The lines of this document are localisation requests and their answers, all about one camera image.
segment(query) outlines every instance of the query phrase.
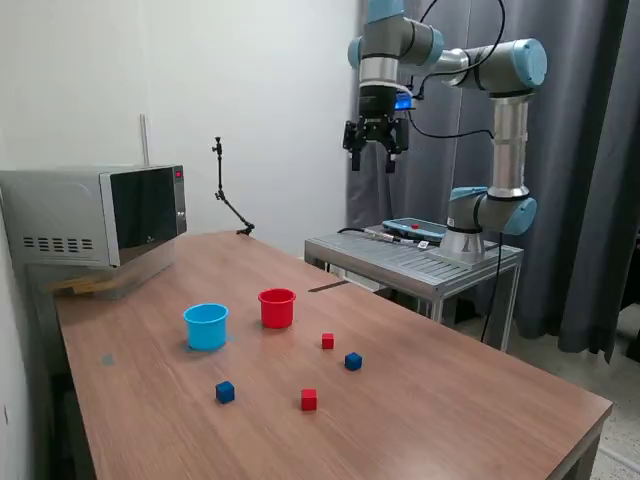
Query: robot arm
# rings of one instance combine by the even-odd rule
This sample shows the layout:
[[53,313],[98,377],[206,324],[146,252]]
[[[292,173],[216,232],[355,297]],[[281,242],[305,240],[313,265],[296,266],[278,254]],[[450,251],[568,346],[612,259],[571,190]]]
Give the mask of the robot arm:
[[407,120],[395,118],[403,100],[408,98],[411,108],[412,93],[400,83],[401,73],[440,77],[451,87],[486,91],[495,111],[492,185],[454,190],[448,226],[468,234],[483,228],[523,233],[536,209],[524,185],[527,102],[545,80],[545,50],[534,39],[501,43],[493,53],[493,45],[443,47],[438,30],[404,17],[403,0],[369,0],[364,35],[348,49],[360,79],[358,120],[347,122],[343,141],[352,170],[360,169],[360,154],[368,142],[379,142],[387,150],[388,173],[395,169],[395,156],[409,149]]

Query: wooden table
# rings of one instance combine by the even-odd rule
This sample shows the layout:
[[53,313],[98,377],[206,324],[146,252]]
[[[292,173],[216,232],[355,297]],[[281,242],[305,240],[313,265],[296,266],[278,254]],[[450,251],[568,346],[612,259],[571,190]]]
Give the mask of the wooden table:
[[[610,402],[359,287],[311,293],[336,278],[251,238],[176,249],[123,300],[57,300],[98,480],[589,478]],[[260,326],[275,286],[298,295],[289,330]],[[185,345],[203,302],[231,311],[215,353]],[[220,406],[224,380],[237,398]]]

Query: table leg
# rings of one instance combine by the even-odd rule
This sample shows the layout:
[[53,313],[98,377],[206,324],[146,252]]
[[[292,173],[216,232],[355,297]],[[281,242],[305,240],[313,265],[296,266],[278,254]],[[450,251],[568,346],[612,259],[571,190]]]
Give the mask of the table leg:
[[589,445],[584,455],[571,467],[569,473],[564,477],[564,480],[589,480],[591,478],[591,472],[593,471],[593,463],[598,453],[598,445],[600,444],[600,435],[598,435],[593,443]]
[[429,314],[431,320],[437,323],[442,323],[444,315],[444,299],[439,298],[431,301],[431,313]]
[[511,334],[511,323],[513,320],[513,309],[518,291],[518,280],[520,278],[520,266],[501,272],[498,279],[496,298],[493,304],[491,322],[487,328],[487,343],[493,348],[503,352],[507,350],[509,335]]

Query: metal stand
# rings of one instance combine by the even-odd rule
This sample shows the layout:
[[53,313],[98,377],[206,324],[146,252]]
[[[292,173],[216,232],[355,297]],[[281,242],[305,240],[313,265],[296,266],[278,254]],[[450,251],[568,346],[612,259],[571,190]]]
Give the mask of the metal stand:
[[245,218],[240,215],[233,205],[227,200],[227,197],[224,194],[224,190],[222,190],[222,143],[221,138],[216,137],[216,146],[212,147],[214,153],[218,155],[218,191],[216,192],[216,200],[221,200],[229,209],[235,214],[238,219],[244,223],[245,228],[236,231],[238,235],[251,235],[251,232],[256,228],[256,226],[245,220]]
[[[487,242],[487,257],[478,268],[435,259],[430,251],[389,244],[357,233],[314,238],[305,242],[305,261],[324,268],[330,263],[349,272],[412,295],[431,304],[429,317],[453,326],[456,296],[484,281],[495,279],[497,252]],[[505,351],[509,342],[523,251],[502,248],[502,266],[496,290],[488,344]]]

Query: gray curtain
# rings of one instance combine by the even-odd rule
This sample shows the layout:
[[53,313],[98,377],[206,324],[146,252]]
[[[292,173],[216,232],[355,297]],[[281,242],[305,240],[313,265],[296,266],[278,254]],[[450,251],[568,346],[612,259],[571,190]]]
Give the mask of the gray curtain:
[[[419,19],[430,1],[406,0]],[[503,41],[534,37],[549,75],[529,117],[526,183],[539,202],[524,248],[516,322],[527,338],[558,335],[562,350],[613,351],[618,310],[640,215],[640,0],[510,0]],[[425,21],[446,48],[492,44],[497,0],[441,0]],[[430,81],[416,123],[436,134],[491,128],[486,94]],[[444,223],[451,188],[488,185],[485,136],[432,140],[411,133],[397,173],[369,147],[350,173],[350,226],[413,216]]]

